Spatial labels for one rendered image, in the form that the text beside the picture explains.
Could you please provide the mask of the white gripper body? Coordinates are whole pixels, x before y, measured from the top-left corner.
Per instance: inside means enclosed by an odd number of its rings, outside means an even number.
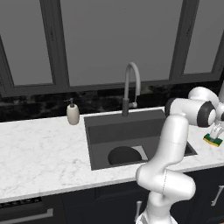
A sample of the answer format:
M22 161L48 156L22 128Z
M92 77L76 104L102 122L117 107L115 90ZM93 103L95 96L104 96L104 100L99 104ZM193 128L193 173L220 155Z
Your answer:
M224 125L221 122L218 122L214 125L213 129L210 132L210 137L216 139L219 135L224 132Z

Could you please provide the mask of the black dishwasher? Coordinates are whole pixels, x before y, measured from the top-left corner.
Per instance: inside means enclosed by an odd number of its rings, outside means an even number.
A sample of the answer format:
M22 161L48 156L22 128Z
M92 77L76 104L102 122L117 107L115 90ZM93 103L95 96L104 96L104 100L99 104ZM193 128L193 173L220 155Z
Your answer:
M53 209L53 217L19 224L67 224L62 199L59 194L0 203L0 221L43 214L49 208Z

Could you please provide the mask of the dark framed window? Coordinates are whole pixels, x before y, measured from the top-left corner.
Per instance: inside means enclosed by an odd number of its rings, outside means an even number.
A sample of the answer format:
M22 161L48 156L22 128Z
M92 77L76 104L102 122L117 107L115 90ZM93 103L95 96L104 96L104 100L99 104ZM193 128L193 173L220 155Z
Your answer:
M0 0L4 97L217 81L224 0Z

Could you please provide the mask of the dark cupboard door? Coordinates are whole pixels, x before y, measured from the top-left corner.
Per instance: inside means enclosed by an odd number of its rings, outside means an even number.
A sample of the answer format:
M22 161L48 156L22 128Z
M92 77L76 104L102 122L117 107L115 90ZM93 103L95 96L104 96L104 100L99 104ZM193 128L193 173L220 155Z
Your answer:
M216 205L211 206L219 186L224 186L224 167L189 171L194 179L196 192L190 200L175 203L171 216L178 224L224 224L224 189Z
M146 205L148 191L129 183L62 194L67 224L135 224L137 202Z

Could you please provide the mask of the green and yellow sponge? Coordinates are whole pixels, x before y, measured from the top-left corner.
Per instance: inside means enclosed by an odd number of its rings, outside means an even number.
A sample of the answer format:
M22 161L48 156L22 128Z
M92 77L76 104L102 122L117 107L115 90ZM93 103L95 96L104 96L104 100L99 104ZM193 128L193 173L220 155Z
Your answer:
M209 134L204 135L203 140L216 147L219 147L223 142L223 140L218 137L212 139Z

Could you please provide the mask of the dark grey sink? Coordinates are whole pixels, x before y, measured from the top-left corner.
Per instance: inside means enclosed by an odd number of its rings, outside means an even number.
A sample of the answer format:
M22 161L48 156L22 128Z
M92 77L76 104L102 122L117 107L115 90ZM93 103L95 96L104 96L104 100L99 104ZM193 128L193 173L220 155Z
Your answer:
M141 154L141 160L122 163L134 165L151 160L157 149L166 116L162 109L129 112L123 117L94 115L84 118L91 170L116 167L108 161L109 153L116 147L128 146Z

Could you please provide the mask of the cream soap dispenser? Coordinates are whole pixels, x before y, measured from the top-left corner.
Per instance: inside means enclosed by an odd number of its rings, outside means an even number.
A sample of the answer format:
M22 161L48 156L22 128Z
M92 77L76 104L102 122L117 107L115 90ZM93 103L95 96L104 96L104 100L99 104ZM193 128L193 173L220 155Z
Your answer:
M69 104L66 107L66 117L71 125L76 125L80 121L80 111L78 106L74 103L74 99L68 100Z

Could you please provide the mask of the grey curved tap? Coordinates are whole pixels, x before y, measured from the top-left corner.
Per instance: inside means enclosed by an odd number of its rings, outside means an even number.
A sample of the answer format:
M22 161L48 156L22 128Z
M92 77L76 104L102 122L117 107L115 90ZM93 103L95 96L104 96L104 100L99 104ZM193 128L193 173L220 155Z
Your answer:
M133 70L136 81L136 93L135 100L130 102L129 89L130 89L130 70ZM122 116L127 117L129 115L129 109L137 108L137 97L141 94L141 80L140 73L137 65L134 62L130 62L125 70L125 86L124 86L124 97L122 98Z

